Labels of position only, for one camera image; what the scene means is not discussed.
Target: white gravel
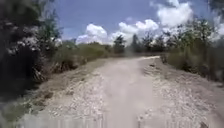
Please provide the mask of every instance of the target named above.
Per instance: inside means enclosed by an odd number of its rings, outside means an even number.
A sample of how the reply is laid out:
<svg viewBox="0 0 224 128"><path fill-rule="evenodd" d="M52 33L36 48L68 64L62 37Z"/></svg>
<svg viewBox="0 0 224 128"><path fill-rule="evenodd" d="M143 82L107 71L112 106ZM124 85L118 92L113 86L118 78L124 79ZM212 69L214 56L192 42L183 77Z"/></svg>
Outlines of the white gravel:
<svg viewBox="0 0 224 128"><path fill-rule="evenodd" d="M24 128L219 128L212 106L191 88L154 74L151 58L119 59L96 69L84 81L48 101L37 115L25 115Z"/></svg>

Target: white cloud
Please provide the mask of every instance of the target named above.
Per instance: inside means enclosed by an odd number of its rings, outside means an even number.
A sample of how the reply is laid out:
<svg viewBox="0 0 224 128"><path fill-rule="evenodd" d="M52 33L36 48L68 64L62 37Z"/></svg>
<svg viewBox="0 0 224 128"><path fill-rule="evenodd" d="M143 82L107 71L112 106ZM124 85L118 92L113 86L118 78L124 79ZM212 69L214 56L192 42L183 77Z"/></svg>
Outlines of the white cloud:
<svg viewBox="0 0 224 128"><path fill-rule="evenodd" d="M107 31L98 25L89 24L84 35L78 36L77 42L107 41Z"/></svg>
<svg viewBox="0 0 224 128"><path fill-rule="evenodd" d="M112 42L116 37L123 36L125 40L130 39L133 34L140 34L150 30L156 30L159 28L158 24L151 19L145 21L137 21L134 24L128 24L120 22L118 24L119 29L111 34L107 34L107 31L98 25L89 24L86 27L86 32L83 35L78 36L77 42Z"/></svg>
<svg viewBox="0 0 224 128"><path fill-rule="evenodd" d="M89 24L86 27L86 33L91 36L107 37L107 32L103 27Z"/></svg>
<svg viewBox="0 0 224 128"><path fill-rule="evenodd" d="M168 0L168 2L171 5L176 6L176 7L180 5L179 0Z"/></svg>
<svg viewBox="0 0 224 128"><path fill-rule="evenodd" d="M128 25L124 22L119 23L120 30L125 33L137 33L138 29L133 25Z"/></svg>
<svg viewBox="0 0 224 128"><path fill-rule="evenodd" d="M151 19L147 19L145 22L138 21L135 25L139 31L156 30L159 28L158 24Z"/></svg>
<svg viewBox="0 0 224 128"><path fill-rule="evenodd" d="M175 7L160 6L157 12L161 24L166 27L176 27L186 23L193 17L193 10L190 3L179 3L176 0L169 0Z"/></svg>

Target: blue sky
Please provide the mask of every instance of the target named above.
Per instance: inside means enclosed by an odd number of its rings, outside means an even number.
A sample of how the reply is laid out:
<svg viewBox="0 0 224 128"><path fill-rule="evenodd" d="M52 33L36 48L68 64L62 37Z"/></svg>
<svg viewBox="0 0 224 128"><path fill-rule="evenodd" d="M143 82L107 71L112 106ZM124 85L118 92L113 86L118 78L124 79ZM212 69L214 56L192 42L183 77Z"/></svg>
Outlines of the blue sky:
<svg viewBox="0 0 224 128"><path fill-rule="evenodd" d="M172 28L193 15L212 19L205 0L56 0L62 38L108 42Z"/></svg>

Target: shrub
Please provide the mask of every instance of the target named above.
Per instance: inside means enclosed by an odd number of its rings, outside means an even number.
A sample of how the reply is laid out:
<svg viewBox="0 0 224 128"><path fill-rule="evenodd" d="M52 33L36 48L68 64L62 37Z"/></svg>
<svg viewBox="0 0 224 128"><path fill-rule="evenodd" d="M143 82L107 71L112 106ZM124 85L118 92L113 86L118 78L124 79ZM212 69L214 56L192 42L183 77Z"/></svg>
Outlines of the shrub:
<svg viewBox="0 0 224 128"><path fill-rule="evenodd" d="M109 51L106 50L106 47L98 43L79 44L77 47L77 55L86 59L86 61L109 56Z"/></svg>
<svg viewBox="0 0 224 128"><path fill-rule="evenodd" d="M60 73L66 70L75 69L74 56L76 46L72 42L64 42L58 47L55 55L52 58L53 69L52 72Z"/></svg>

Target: dirt road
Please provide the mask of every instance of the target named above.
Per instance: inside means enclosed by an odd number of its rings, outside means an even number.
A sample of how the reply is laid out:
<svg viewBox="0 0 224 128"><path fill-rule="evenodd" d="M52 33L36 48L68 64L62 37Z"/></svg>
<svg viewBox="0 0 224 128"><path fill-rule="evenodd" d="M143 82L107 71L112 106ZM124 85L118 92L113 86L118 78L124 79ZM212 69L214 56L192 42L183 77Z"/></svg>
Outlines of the dirt road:
<svg viewBox="0 0 224 128"><path fill-rule="evenodd" d="M69 87L50 99L45 110L25 115L20 124L24 128L201 128L203 124L223 128L221 91L211 90L211 83L199 76L160 67L156 60L110 61L83 81L68 81Z"/></svg>

